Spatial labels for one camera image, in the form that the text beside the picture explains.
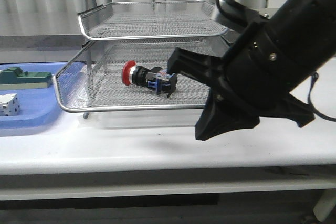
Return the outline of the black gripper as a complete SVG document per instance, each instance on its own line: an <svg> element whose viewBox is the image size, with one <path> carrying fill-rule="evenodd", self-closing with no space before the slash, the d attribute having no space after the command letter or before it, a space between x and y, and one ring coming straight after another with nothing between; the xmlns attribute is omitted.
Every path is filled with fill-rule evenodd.
<svg viewBox="0 0 336 224"><path fill-rule="evenodd" d="M314 119L307 104L290 95L311 69L286 56L270 38L266 23L252 23L222 57L176 47L168 74L179 73L211 88L195 124L200 141L252 129L261 117L285 118L303 127Z"/></svg>

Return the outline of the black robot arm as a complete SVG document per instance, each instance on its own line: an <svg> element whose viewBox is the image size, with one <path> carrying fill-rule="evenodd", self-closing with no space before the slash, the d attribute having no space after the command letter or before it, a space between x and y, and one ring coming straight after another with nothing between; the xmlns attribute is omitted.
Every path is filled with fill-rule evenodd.
<svg viewBox="0 0 336 224"><path fill-rule="evenodd" d="M272 18L235 0L216 5L239 32L235 43L222 57L176 48L167 62L169 73L209 87L195 138L251 129L261 117L310 123L315 110L291 92L335 55L335 0L287 0Z"/></svg>

